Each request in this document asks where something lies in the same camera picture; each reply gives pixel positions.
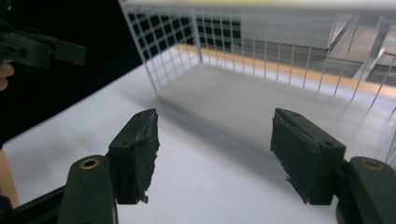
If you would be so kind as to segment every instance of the wooden edge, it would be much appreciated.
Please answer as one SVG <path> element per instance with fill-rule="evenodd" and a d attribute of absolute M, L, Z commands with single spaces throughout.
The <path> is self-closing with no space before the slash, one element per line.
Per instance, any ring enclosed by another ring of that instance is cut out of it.
<path fill-rule="evenodd" d="M 11 200 L 13 208 L 20 205 L 12 173 L 9 170 L 7 157 L 3 149 L 0 150 L 0 194 L 7 196 Z"/>
<path fill-rule="evenodd" d="M 178 44 L 175 46 L 175 48 L 193 51 L 193 52 L 197 51 L 197 48 L 195 46 L 187 45 L 187 44 Z M 278 71 L 281 73 L 286 73 L 286 74 L 291 73 L 293 76 L 306 77 L 307 79 L 310 80 L 322 81 L 324 83 L 333 84 L 333 85 L 337 85 L 338 83 L 340 86 L 350 88 L 352 90 L 355 90 L 359 85 L 358 90 L 360 91 L 368 91 L 375 94 L 377 94 L 379 91 L 379 95 L 396 98 L 396 88 L 386 84 L 384 84 L 381 88 L 381 85 L 379 83 L 372 81 L 366 80 L 366 81 L 361 81 L 359 83 L 357 79 L 351 77 L 340 77 L 339 75 L 331 74 L 331 73 L 322 74 L 321 72 L 317 72 L 313 70 L 305 70 L 305 68 L 298 66 L 293 66 L 290 69 L 289 65 L 285 65 L 285 64 L 278 65 L 276 63 L 264 61 L 261 59 L 253 59 L 252 57 L 247 57 L 247 56 L 242 57 L 241 55 L 238 54 L 231 54 L 229 52 L 224 52 L 224 51 L 216 51 L 214 49 L 201 49 L 201 52 L 205 55 L 218 57 L 220 59 L 225 59 L 227 61 L 232 61 L 235 63 L 254 65 L 256 67 L 267 68 L 274 71 L 278 69 Z"/>

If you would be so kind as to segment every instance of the white wire grid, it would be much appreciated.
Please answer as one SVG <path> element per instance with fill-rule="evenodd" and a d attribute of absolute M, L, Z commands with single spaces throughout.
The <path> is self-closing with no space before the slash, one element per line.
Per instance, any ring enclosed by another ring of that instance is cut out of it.
<path fill-rule="evenodd" d="M 128 7 L 128 13 L 156 92 L 206 63 L 394 112 L 396 95 L 389 89 L 396 84 L 396 22 L 380 15 L 282 15 L 198 7 Z M 389 31 L 378 42 L 384 25 Z M 372 48 L 385 53 L 364 77 L 358 71 L 369 65 Z"/>

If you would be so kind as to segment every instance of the wire mesh basket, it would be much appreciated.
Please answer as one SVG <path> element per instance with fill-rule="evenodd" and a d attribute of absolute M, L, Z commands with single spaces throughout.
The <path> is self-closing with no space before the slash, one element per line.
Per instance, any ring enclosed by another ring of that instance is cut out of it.
<path fill-rule="evenodd" d="M 370 146 L 377 147 L 373 149 L 376 153 L 366 155 L 395 166 L 395 150 L 390 148 L 396 128 L 393 116 L 396 108 L 396 20 L 389 15 L 350 10 L 138 4 L 125 4 L 124 7 L 140 58 L 160 98 L 166 89 L 177 87 L 177 80 L 203 65 L 227 71 L 227 74 L 252 77 L 253 82 L 280 85 L 276 92 L 287 91 L 290 87 L 304 90 L 304 94 L 313 97 L 332 98 L 332 102 L 343 102 L 347 109 L 340 107 L 340 112 L 336 106 L 326 105 L 330 109 L 321 109 L 319 114 L 318 109 L 303 105 L 302 113 L 316 113 L 318 121 L 326 119 L 334 123 L 333 131 L 337 133 L 337 129 L 344 129 L 340 123 L 349 120 L 338 117 L 343 117 L 346 110 L 354 111 L 348 115 L 360 118 L 359 128 L 351 130 L 346 142 L 361 147 L 367 142 L 356 143 L 365 136 L 379 134 L 381 137 L 375 137 L 374 141 L 368 140 L 377 144 Z M 211 77 L 206 79 L 207 83 L 216 81 Z M 256 92 L 256 101 L 262 100 L 260 94 L 263 95 Z M 359 108 L 351 109 L 348 107 L 351 104 Z M 329 110 L 334 110 L 334 115 L 326 118 Z"/>

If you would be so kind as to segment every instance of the white table surface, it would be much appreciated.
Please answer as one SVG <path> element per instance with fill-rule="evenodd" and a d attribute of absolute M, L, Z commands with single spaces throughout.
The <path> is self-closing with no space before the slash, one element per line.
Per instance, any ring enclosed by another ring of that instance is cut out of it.
<path fill-rule="evenodd" d="M 120 223 L 336 223 L 335 203 L 304 205 L 274 156 L 160 103 L 142 67 L 5 143 L 21 203 L 64 185 L 74 161 L 104 155 L 131 116 L 152 107 L 161 146 L 149 201 L 119 205 Z"/>

